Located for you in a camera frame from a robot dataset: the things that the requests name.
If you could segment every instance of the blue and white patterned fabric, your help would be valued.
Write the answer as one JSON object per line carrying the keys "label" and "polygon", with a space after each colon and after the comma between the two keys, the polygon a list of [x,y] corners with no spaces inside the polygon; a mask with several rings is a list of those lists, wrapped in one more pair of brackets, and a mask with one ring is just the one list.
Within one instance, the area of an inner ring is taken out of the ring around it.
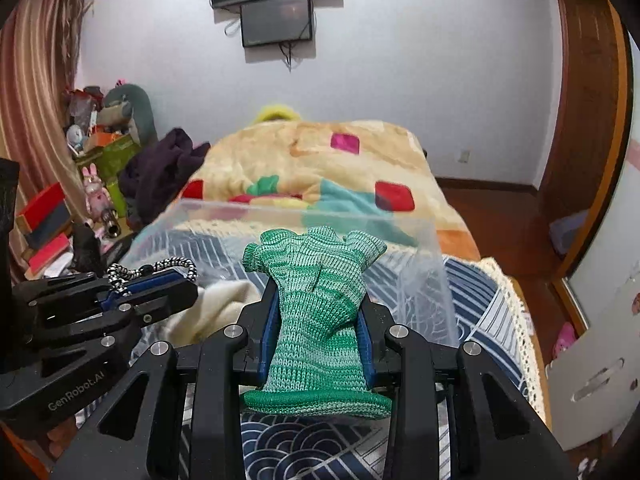
{"label": "blue and white patterned fabric", "polygon": [[[209,235],[168,232],[147,240],[149,255],[167,251],[196,261],[215,262],[226,267],[227,279],[250,280],[262,293],[267,276],[245,273],[238,259],[230,258],[220,241]],[[372,300],[396,305],[397,275],[393,255],[381,258],[364,274]],[[475,266],[444,257],[444,267],[452,295],[459,341],[479,342],[494,358],[507,377],[527,397],[527,384],[521,372],[513,315],[498,285]],[[156,328],[149,328],[132,354],[135,360],[158,339]],[[188,478],[191,406],[188,399],[180,450],[181,479]],[[438,406],[440,421],[440,478],[450,476],[449,430],[444,403]],[[384,469],[389,421],[349,417],[309,418],[241,414],[242,450],[249,480],[380,480]]]}

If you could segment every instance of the knitted glove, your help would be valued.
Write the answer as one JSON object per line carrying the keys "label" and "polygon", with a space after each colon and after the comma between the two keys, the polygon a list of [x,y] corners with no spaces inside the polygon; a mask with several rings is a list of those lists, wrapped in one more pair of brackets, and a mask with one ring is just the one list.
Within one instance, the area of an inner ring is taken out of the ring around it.
{"label": "knitted glove", "polygon": [[367,391],[354,329],[362,271],[386,245],[361,231],[341,240],[330,227],[274,229],[260,240],[246,247],[242,265],[276,281],[282,325],[267,382],[245,393],[245,404],[284,415],[388,416],[391,400]]}

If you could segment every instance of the stuffed rabbit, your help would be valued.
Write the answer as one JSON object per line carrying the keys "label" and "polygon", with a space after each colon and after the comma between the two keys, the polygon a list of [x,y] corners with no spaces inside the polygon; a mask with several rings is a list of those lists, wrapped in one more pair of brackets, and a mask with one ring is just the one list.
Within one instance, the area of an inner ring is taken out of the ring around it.
{"label": "stuffed rabbit", "polygon": [[100,216],[105,209],[114,212],[115,208],[113,202],[111,202],[111,195],[109,195],[109,191],[100,180],[95,164],[92,163],[89,169],[82,168],[82,176],[84,176],[86,210],[94,222],[100,220]]}

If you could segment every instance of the baseboard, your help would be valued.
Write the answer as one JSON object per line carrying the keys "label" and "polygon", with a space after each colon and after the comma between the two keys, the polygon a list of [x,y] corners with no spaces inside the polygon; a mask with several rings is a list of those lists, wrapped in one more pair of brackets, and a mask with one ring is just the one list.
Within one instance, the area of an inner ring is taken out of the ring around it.
{"label": "baseboard", "polygon": [[473,180],[469,178],[436,177],[440,187],[449,189],[489,189],[494,191],[517,191],[536,195],[538,190],[531,184],[515,184],[513,182],[496,182],[494,180]]}
{"label": "baseboard", "polygon": [[562,278],[561,280],[552,280],[551,286],[558,294],[558,297],[562,302],[562,306],[564,306],[564,309],[569,315],[569,319],[571,320],[571,323],[575,328],[576,335],[581,336],[582,334],[587,332],[587,321],[584,318],[584,314],[582,313],[580,306],[575,300],[571,288],[569,288],[566,282],[566,278]]}

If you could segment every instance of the black and white braided cord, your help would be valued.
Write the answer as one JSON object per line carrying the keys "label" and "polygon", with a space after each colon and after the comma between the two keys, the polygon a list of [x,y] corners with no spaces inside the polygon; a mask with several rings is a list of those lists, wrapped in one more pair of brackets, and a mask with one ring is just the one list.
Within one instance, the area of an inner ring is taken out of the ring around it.
{"label": "black and white braided cord", "polygon": [[198,269],[196,265],[188,258],[181,258],[179,256],[173,256],[160,260],[154,264],[142,266],[139,269],[127,269],[120,264],[113,264],[107,269],[107,276],[109,283],[119,295],[130,296],[131,293],[127,289],[127,282],[146,276],[152,272],[159,272],[160,270],[170,269],[171,267],[184,267],[187,269],[186,279],[195,283],[198,279]]}

